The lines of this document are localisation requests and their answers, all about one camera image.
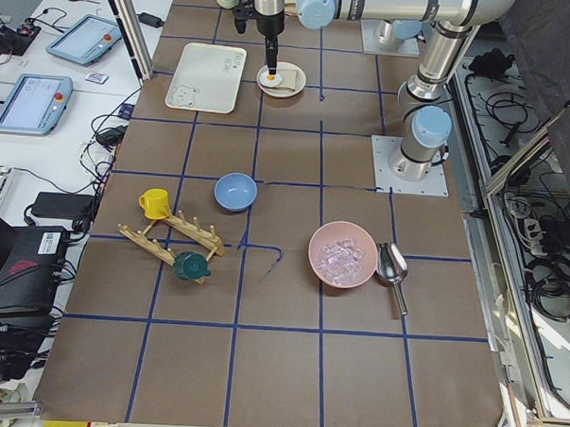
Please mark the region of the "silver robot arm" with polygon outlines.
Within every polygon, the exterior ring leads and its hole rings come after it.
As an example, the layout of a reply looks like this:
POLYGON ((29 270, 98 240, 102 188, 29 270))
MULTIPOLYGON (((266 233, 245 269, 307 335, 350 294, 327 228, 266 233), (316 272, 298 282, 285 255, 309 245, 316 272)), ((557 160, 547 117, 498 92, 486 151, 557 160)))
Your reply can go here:
POLYGON ((415 75, 398 90, 405 137, 389 155, 389 168, 406 181, 423 179, 446 144, 452 122, 434 105, 480 26, 502 16, 516 0, 296 0, 308 29, 332 20, 416 21, 434 25, 415 75))

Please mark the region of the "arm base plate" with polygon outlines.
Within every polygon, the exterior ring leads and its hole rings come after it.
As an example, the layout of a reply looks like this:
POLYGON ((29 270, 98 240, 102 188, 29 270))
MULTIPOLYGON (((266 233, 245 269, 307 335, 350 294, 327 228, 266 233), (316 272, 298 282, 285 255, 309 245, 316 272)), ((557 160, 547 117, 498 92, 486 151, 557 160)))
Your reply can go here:
POLYGON ((375 188, 414 196, 449 196, 439 153, 431 162, 411 162, 402 153, 402 137, 371 137, 375 188))
POLYGON ((373 20, 361 22, 362 47, 366 54, 418 58, 420 21, 373 20))

